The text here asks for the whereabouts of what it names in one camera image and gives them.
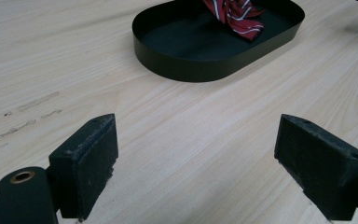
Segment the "table surface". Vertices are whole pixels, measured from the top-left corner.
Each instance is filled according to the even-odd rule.
[[[273,150],[281,114],[358,148],[358,2],[296,0],[293,41],[208,83],[136,59],[132,20],[163,2],[0,0],[0,179],[115,113],[119,157],[85,223],[329,223]]]

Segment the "wooden table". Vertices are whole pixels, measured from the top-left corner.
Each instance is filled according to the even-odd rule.
[[[296,0],[293,41],[197,84],[134,55],[133,18],[162,2],[0,1],[0,179],[115,113],[119,158],[85,223],[329,223],[273,149],[282,113],[358,147],[358,2]]]

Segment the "red cloth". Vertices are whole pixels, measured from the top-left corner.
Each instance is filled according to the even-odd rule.
[[[246,20],[264,12],[253,7],[250,0],[203,0],[203,2],[218,20],[223,24],[227,23],[234,32],[248,40],[254,40],[264,29],[263,23]]]

